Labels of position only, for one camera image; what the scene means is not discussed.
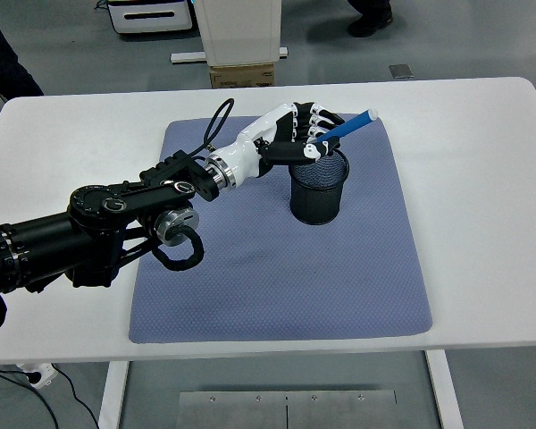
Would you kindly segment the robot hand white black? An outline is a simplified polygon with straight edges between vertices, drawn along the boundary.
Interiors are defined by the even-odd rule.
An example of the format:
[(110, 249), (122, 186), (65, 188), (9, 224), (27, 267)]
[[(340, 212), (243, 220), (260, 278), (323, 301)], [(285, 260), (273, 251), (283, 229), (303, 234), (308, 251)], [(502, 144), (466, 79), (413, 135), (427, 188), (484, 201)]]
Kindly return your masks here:
[(275, 165), (313, 164), (339, 146), (337, 138), (317, 139), (344, 122), (315, 102), (278, 105), (241, 130), (232, 144), (214, 150), (205, 169), (221, 175), (227, 187), (237, 187)]

